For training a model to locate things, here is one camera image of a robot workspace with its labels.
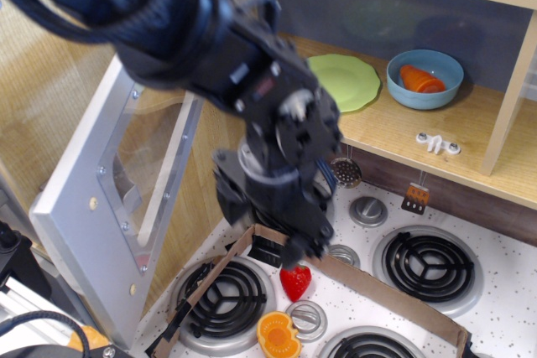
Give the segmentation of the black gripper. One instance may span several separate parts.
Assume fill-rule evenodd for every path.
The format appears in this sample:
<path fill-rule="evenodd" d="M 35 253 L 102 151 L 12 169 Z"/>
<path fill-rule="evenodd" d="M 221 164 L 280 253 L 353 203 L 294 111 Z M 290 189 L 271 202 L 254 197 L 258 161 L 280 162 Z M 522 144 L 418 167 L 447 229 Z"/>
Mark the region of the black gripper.
<path fill-rule="evenodd" d="M 322 258 L 334 234 L 322 208 L 336 189 L 324 159 L 265 169 L 246 142 L 237 151 L 217 149 L 212 158 L 216 198 L 230 226 L 248 228 L 256 216 L 287 235 L 281 252 L 284 270 L 294 269 L 304 257 Z"/>

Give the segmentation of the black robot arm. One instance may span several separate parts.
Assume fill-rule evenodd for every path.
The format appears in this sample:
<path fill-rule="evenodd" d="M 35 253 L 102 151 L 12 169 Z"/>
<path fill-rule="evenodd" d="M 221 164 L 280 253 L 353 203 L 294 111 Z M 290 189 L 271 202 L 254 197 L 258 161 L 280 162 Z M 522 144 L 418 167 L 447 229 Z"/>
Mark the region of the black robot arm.
<path fill-rule="evenodd" d="M 110 44 L 128 75 L 179 87 L 245 121 L 237 151 L 217 150 L 217 198 L 233 223 L 253 212 L 287 240 L 284 268 L 322 257 L 333 228 L 321 211 L 336 184 L 326 159 L 340 112 L 308 63 L 277 34 L 277 0 L 11 0 L 44 29 Z"/>

